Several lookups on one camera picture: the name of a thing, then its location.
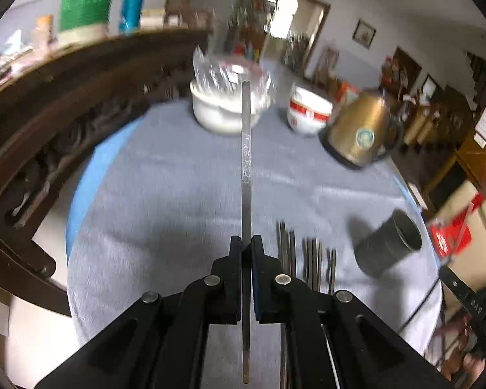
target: white bowl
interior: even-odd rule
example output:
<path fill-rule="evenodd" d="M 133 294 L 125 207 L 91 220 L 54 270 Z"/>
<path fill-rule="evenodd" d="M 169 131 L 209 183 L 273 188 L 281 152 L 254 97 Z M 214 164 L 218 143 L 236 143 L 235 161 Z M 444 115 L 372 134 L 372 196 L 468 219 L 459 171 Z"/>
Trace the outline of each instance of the white bowl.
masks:
<path fill-rule="evenodd" d="M 201 93 L 193 80 L 190 84 L 191 94 L 193 96 L 193 112 L 198 123 L 209 131 L 220 134 L 241 134 L 241 102 L 239 102 L 239 111 L 237 103 L 221 100 L 212 96 Z M 265 108 L 254 107 L 251 101 L 250 126 L 254 127 L 261 117 L 261 114 L 270 106 Z"/>
<path fill-rule="evenodd" d="M 288 124 L 292 130 L 305 135 L 317 134 L 326 126 L 332 110 L 333 104 L 328 100 L 293 85 L 288 106 Z"/>

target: wood carving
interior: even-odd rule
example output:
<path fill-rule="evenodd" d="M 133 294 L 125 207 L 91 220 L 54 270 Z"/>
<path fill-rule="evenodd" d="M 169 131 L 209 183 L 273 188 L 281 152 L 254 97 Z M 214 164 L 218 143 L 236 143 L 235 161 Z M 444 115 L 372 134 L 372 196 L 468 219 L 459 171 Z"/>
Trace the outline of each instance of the wood carving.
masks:
<path fill-rule="evenodd" d="M 32 236 L 98 143 L 152 103 L 188 94 L 192 54 L 205 50 L 207 35 L 120 37 L 65 54 L 0 92 L 0 287 L 69 315 L 66 292 L 47 280 L 56 264 Z"/>

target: electric kettle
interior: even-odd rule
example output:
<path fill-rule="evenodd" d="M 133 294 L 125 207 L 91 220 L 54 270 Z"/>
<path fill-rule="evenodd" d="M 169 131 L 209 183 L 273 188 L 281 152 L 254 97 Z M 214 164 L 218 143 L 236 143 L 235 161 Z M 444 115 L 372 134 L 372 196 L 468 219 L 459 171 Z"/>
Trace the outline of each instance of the electric kettle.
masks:
<path fill-rule="evenodd" d="M 392 128 L 396 130 L 395 141 L 380 153 Z M 385 94 L 369 89 L 340 109 L 333 123 L 323 130 L 321 140 L 338 161 L 358 169 L 388 157 L 401 143 L 403 132 L 400 121 L 391 116 Z"/>

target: gray tablecloth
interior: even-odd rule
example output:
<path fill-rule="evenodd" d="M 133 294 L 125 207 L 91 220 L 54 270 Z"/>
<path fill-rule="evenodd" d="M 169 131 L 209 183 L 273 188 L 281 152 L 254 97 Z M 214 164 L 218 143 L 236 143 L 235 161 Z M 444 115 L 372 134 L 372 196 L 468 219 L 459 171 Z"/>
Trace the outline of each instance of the gray tablecloth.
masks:
<path fill-rule="evenodd" d="M 348 289 L 393 329 L 416 308 L 437 275 L 423 220 L 402 196 L 389 162 L 350 171 L 317 138 L 286 125 L 271 108 L 253 129 L 253 228 L 277 256 L 276 221 L 297 241 L 318 237 L 337 250 L 336 289 Z M 149 289 L 166 296 L 207 275 L 240 234 L 240 138 L 212 134 L 195 121 L 188 100 L 151 109 L 110 166 L 78 232 L 68 265 L 68 296 L 81 343 Z M 405 210 L 423 248 L 372 279 L 357 267 L 353 244 Z M 304 259 L 297 249 L 298 277 Z M 327 254 L 323 256 L 327 268 Z M 327 291 L 327 275 L 322 291 Z M 423 352 L 434 330 L 441 288 L 404 332 Z M 251 386 L 279 385 L 279 326 L 252 324 Z M 241 327 L 212 326 L 203 387 L 241 384 Z"/>

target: screw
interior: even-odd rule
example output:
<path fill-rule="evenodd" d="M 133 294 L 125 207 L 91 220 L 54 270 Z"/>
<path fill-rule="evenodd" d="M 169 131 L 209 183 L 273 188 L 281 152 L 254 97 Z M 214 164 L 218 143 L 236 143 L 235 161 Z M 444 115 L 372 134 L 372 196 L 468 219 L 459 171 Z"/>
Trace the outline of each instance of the screw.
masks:
<path fill-rule="evenodd" d="M 276 276 L 276 282 L 279 285 L 288 285 L 290 282 L 292 282 L 292 279 L 288 275 L 281 273 L 280 275 Z"/>
<path fill-rule="evenodd" d="M 337 292 L 337 300 L 341 303 L 349 303 L 349 301 L 353 300 L 353 294 L 349 291 L 339 291 Z"/>
<path fill-rule="evenodd" d="M 141 299 L 144 303 L 151 304 L 158 300 L 158 294 L 155 291 L 146 291 Z"/>
<path fill-rule="evenodd" d="M 215 287 L 220 283 L 220 281 L 220 277 L 216 275 L 209 275 L 203 280 L 203 282 L 205 282 L 205 285 L 208 285 L 209 287 Z"/>

